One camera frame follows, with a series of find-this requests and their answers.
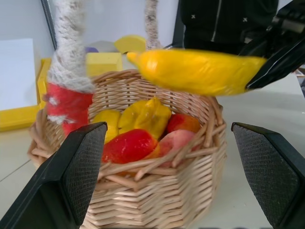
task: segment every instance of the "white wall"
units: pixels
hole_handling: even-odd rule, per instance
[[[144,8],[145,0],[86,1],[85,44],[98,41],[115,42],[129,34],[146,37]],[[173,41],[177,8],[178,0],[159,1],[157,18],[159,38],[163,46]]]
[[[0,0],[0,40],[32,38],[42,58],[54,52],[40,0]]]

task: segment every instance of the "wicker basket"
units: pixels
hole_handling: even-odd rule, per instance
[[[124,110],[135,101],[157,96],[174,113],[198,118],[201,130],[179,152],[165,157],[101,165],[99,179],[82,227],[176,228],[189,227],[209,209],[226,158],[225,123],[215,98],[170,92],[141,79],[137,70],[110,72],[93,79],[96,92],[89,119],[103,109]],[[61,126],[39,111],[30,128],[28,155],[39,167],[64,141]],[[159,167],[173,160],[177,168]],[[135,172],[135,177],[118,173]]]

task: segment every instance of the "peach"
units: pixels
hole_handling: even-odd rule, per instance
[[[197,133],[200,130],[200,123],[197,118],[187,114],[173,114],[167,124],[167,132],[175,130],[189,130]]]
[[[141,159],[156,158],[158,141],[146,130],[133,129],[120,134],[104,145],[102,162],[125,164]]]
[[[165,156],[171,150],[178,150],[181,147],[188,144],[188,142],[194,137],[195,133],[189,130],[175,130],[167,134],[160,142],[160,154],[159,156]],[[165,162],[162,167],[169,167],[171,162]]]

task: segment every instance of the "plastic fruit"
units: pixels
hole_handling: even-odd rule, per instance
[[[138,101],[128,107],[119,120],[119,133],[132,129],[147,130],[155,139],[163,134],[172,112],[158,98]]]
[[[197,118],[187,114],[173,114],[167,124],[168,133],[175,130],[189,130],[197,133],[200,130],[200,123]]]
[[[104,110],[99,112],[93,119],[92,123],[106,122],[108,130],[105,136],[105,144],[119,135],[118,122],[121,113],[116,110]]]
[[[102,162],[125,164],[158,155],[158,141],[146,130],[133,129],[104,145]]]
[[[195,50],[127,53],[148,81],[173,91],[219,96],[246,92],[265,58]]]
[[[172,150],[178,150],[181,147],[189,143],[194,137],[195,133],[188,130],[175,130],[167,134],[160,142],[160,154],[159,156],[165,156]],[[165,162],[162,167],[169,167],[171,162]]]

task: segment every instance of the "basket handle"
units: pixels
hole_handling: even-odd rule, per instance
[[[86,75],[86,54],[82,42],[85,27],[84,2],[54,1],[54,27],[58,47],[48,71],[48,82],[72,91],[92,93],[94,86]]]
[[[158,36],[157,6],[159,0],[145,0],[146,50],[162,49]]]

